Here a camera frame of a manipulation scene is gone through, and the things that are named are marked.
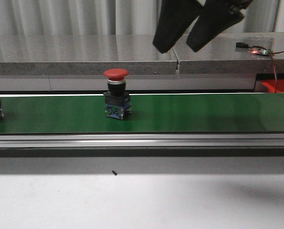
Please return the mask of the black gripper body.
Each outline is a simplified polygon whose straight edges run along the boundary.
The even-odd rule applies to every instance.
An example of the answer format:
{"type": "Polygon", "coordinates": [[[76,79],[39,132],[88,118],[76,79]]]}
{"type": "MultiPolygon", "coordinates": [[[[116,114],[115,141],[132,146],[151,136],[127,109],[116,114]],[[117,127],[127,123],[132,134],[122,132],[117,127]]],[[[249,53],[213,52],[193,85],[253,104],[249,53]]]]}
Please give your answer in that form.
{"type": "Polygon", "coordinates": [[[232,10],[247,9],[253,0],[227,0],[232,10]]]}

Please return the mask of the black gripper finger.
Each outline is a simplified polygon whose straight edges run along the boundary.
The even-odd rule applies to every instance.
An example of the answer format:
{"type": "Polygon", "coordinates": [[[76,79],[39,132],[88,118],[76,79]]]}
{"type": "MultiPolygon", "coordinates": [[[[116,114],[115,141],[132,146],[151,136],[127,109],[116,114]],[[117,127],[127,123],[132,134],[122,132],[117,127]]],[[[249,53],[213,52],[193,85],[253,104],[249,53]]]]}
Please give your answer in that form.
{"type": "Polygon", "coordinates": [[[197,52],[218,34],[243,19],[241,10],[232,10],[226,0],[207,0],[204,11],[194,24],[186,43],[197,52]]]}
{"type": "Polygon", "coordinates": [[[202,11],[203,5],[197,0],[163,0],[153,39],[155,48],[168,52],[202,11]]]}

